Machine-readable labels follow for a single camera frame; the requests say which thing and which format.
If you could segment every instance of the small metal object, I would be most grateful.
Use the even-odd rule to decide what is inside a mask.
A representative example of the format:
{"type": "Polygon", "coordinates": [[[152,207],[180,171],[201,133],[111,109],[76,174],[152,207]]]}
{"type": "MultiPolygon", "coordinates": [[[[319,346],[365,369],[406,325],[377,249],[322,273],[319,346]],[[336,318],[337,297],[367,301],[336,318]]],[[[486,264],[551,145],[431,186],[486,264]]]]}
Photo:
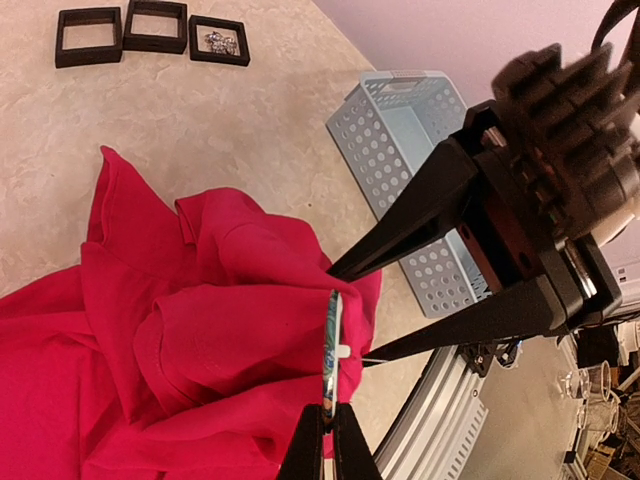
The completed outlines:
{"type": "Polygon", "coordinates": [[[215,30],[204,37],[205,42],[213,53],[222,55],[237,55],[238,42],[232,37],[225,37],[215,30]]]}
{"type": "Polygon", "coordinates": [[[578,278],[580,290],[585,299],[589,299],[598,294],[589,269],[587,268],[584,260],[580,256],[580,252],[570,240],[567,240],[564,248],[565,258],[569,261],[569,264],[573,267],[573,270],[578,278]]]}
{"type": "Polygon", "coordinates": [[[482,145],[485,147],[506,147],[507,140],[498,130],[498,127],[491,127],[482,134],[482,145]]]}

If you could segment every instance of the black bracket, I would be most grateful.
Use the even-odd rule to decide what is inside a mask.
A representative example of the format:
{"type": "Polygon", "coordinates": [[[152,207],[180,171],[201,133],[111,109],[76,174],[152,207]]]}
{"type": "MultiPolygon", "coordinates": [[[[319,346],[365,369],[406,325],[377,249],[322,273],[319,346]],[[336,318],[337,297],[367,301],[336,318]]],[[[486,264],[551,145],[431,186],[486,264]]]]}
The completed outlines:
{"type": "Polygon", "coordinates": [[[122,20],[120,7],[62,10],[58,15],[56,68],[118,63],[122,59],[122,20]],[[64,29],[78,25],[113,24],[113,45],[64,48],[64,29]]]}
{"type": "Polygon", "coordinates": [[[187,6],[184,3],[131,0],[124,27],[124,49],[139,52],[184,53],[187,48],[187,6]],[[175,18],[178,36],[146,35],[131,31],[134,15],[175,18]]]}
{"type": "Polygon", "coordinates": [[[461,345],[458,353],[462,356],[467,366],[473,373],[477,373],[480,378],[484,378],[489,373],[491,362],[496,354],[496,344],[481,343],[476,345],[461,345]]]}

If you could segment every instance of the table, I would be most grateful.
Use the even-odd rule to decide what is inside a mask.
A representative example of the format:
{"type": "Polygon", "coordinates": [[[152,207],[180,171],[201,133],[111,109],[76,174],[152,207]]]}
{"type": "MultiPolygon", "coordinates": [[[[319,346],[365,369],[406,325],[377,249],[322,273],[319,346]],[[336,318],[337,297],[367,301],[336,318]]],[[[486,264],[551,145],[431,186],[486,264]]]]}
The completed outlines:
{"type": "Polygon", "coordinates": [[[557,480],[582,403],[561,396],[559,373],[576,368],[555,339],[523,345],[518,366],[493,365],[480,398],[489,416],[460,480],[557,480]]]}
{"type": "MultiPolygon", "coordinates": [[[[0,30],[0,296],[79,261],[98,147],[115,148],[167,203],[233,186],[300,217],[337,259],[374,223],[324,123],[371,65],[311,0],[189,3],[242,21],[248,68],[125,52],[56,70],[58,11],[122,0],[5,0],[0,30]]],[[[376,344],[424,325],[397,266],[384,272],[376,344]]],[[[372,448],[425,356],[370,369],[354,400],[372,448]]]]}

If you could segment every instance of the floor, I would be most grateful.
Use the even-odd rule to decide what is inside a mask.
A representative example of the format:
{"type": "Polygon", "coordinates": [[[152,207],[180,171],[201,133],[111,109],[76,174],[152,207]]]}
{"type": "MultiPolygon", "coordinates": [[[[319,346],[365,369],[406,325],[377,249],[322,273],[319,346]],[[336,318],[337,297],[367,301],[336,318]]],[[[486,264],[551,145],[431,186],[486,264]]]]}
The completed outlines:
{"type": "Polygon", "coordinates": [[[558,478],[579,406],[556,383],[568,369],[567,356],[548,338],[525,342],[513,370],[494,363],[480,394],[489,416],[460,480],[558,478]]]}

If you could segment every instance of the glass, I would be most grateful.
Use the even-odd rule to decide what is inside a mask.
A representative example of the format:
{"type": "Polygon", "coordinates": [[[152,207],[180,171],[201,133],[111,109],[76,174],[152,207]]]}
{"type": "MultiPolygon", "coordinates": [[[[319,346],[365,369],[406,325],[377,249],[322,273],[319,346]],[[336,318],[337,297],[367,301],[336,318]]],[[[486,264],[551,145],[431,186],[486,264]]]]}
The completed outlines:
{"type": "Polygon", "coordinates": [[[616,401],[589,401],[578,411],[578,428],[602,434],[615,433],[619,408],[616,401]]]}
{"type": "Polygon", "coordinates": [[[579,368],[558,378],[562,393],[569,398],[606,402],[611,396],[611,368],[609,362],[589,368],[579,368]]]}

